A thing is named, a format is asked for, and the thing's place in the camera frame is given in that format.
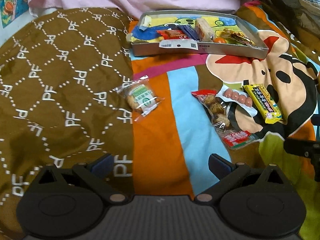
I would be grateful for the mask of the puffed rice bar pack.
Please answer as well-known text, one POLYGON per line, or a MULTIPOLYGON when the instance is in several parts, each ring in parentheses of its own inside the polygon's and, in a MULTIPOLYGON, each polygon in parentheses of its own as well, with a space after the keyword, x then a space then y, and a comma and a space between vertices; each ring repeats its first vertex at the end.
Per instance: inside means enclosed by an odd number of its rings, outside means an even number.
POLYGON ((195 31, 202 42, 213 42, 215 31, 204 18, 195 21, 195 31))

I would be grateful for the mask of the dark blue sachet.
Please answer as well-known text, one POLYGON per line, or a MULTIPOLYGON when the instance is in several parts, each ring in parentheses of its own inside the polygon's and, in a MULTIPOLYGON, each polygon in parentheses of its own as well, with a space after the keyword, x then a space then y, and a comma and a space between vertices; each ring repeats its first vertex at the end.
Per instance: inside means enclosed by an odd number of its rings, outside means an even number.
POLYGON ((189 38, 199 41, 199 36, 194 28, 192 28, 190 25, 178 25, 177 26, 185 35, 187 35, 189 38))

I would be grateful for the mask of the quail egg snack pack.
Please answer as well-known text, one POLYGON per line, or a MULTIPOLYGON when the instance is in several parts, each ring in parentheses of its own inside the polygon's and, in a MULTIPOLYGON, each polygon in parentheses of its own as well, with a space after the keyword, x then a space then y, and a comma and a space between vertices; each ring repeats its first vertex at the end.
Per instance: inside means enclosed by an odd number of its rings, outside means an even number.
POLYGON ((227 115, 227 104, 217 97, 216 90, 202 89, 191 94, 207 111, 212 125, 225 146, 234 150, 257 141, 254 134, 232 125, 227 115))

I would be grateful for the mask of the brown patterned PF blanket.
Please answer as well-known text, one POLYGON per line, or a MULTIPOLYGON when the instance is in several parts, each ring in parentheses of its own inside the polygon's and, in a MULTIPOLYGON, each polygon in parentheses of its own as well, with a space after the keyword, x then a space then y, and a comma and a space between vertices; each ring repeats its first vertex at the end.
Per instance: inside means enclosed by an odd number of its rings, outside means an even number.
POLYGON ((58 10, 1 47, 1 239, 21 237, 16 205, 48 164, 109 153, 106 180, 134 191, 132 113, 114 91, 132 77, 130 21, 112 8, 58 10))

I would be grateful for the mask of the colourful cartoon wall poster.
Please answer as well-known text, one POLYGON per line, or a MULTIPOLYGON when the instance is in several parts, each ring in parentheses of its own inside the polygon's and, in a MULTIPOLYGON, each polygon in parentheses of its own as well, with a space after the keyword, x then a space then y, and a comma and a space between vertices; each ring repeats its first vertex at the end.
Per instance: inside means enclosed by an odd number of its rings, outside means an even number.
POLYGON ((28 0, 1 0, 1 24, 6 28, 29 9, 28 0))

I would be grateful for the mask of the gold snack packet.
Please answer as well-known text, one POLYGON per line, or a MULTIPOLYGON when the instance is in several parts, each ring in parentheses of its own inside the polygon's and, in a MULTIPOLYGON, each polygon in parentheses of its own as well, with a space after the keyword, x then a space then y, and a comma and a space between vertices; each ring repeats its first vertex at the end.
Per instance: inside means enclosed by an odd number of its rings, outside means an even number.
POLYGON ((246 46, 255 47, 255 43, 240 31, 233 31, 231 29, 224 28, 220 33, 220 37, 233 40, 246 46))

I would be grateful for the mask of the colourful cartoon bed sheet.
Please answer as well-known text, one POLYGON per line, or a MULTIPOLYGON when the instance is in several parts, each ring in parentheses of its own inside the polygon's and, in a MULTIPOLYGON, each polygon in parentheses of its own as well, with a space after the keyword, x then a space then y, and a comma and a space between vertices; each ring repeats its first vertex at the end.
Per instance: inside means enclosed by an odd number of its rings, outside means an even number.
POLYGON ((266 4, 247 4, 237 13, 268 47, 265 59, 231 55, 177 54, 134 59, 135 76, 163 98, 133 123, 133 185, 138 194, 194 196, 216 182, 208 158, 218 153, 252 167, 276 163, 295 185, 307 208, 303 239, 319 239, 319 183, 309 159, 284 151, 288 137, 315 140, 310 118, 319 112, 319 36, 295 25, 266 4), (227 107, 234 127, 257 141, 237 150, 226 148, 204 107, 192 96, 201 89, 240 89, 262 83, 280 107, 284 121, 267 125, 261 115, 248 116, 238 105, 227 107))

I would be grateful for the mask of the colourful drawing paper liner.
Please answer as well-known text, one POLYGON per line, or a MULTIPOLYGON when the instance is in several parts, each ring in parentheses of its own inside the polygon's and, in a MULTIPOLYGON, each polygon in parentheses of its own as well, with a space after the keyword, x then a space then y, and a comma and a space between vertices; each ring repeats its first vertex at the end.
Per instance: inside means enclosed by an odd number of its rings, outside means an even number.
POLYGON ((198 18, 204 18, 211 28, 215 31, 217 37, 226 28, 232 31, 241 31, 236 20, 230 17, 218 16, 191 16, 191 17, 165 17, 151 20, 151 24, 147 29, 142 30, 136 25, 130 34, 127 35, 127 40, 133 43, 139 42, 160 42, 163 37, 157 33, 158 30, 179 30, 178 25, 189 25, 195 28, 195 23, 198 18))

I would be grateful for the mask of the white barcode label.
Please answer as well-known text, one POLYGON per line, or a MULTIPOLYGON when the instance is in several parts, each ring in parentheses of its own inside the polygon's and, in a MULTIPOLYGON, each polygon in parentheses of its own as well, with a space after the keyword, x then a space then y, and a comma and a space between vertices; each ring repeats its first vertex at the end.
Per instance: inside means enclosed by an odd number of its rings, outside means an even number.
POLYGON ((198 44, 192 39, 162 40, 159 42, 159 48, 198 50, 198 44))

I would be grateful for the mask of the pink sausage pack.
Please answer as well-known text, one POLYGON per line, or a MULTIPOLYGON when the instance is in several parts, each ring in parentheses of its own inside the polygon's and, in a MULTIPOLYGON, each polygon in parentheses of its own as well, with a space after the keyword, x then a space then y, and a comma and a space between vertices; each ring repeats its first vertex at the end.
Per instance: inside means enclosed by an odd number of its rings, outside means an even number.
POLYGON ((238 104, 251 117, 256 116, 258 113, 253 106, 252 98, 245 92, 231 89, 228 86, 223 85, 216 94, 216 97, 220 98, 224 102, 234 102, 238 104))

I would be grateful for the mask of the small orange tangerine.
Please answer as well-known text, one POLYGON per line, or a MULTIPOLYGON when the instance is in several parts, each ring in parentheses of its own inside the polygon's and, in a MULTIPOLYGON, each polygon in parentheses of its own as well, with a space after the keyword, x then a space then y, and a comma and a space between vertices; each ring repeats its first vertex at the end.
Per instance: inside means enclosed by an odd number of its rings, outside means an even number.
POLYGON ((221 44, 226 44, 227 41, 223 37, 216 37, 213 40, 215 43, 221 43, 221 44))

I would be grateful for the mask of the folded paper corner tape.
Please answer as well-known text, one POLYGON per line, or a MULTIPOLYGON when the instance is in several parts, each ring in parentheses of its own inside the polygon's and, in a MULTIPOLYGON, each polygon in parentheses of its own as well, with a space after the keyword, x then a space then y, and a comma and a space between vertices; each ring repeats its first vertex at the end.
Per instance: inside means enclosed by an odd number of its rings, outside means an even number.
POLYGON ((145 31, 152 23, 152 18, 149 15, 146 15, 142 18, 139 25, 139 30, 145 31))

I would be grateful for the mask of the yellow snack bar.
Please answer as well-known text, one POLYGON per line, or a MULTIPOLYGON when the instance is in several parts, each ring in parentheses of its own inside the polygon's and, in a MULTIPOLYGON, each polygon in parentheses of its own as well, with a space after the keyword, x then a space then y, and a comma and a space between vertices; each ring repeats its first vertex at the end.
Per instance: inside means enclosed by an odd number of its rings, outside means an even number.
POLYGON ((283 121, 280 108, 263 84, 243 85, 243 89, 252 99, 266 124, 275 124, 283 121))

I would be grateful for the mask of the red snack packet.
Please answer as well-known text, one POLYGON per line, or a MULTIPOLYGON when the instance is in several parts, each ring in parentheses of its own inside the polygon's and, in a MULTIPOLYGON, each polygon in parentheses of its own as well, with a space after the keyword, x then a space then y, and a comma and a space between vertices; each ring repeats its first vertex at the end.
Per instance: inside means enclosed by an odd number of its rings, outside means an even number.
POLYGON ((181 30, 157 30, 156 32, 161 35, 164 40, 189 39, 189 37, 181 30))

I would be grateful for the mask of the plastic wrapped patterned bedding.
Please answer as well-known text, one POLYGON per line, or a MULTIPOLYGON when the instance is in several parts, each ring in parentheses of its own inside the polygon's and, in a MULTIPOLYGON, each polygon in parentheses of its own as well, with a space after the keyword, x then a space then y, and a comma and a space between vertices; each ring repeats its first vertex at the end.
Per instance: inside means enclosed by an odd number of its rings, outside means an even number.
POLYGON ((263 0, 278 18, 297 31, 302 29, 319 37, 319 0, 263 0))

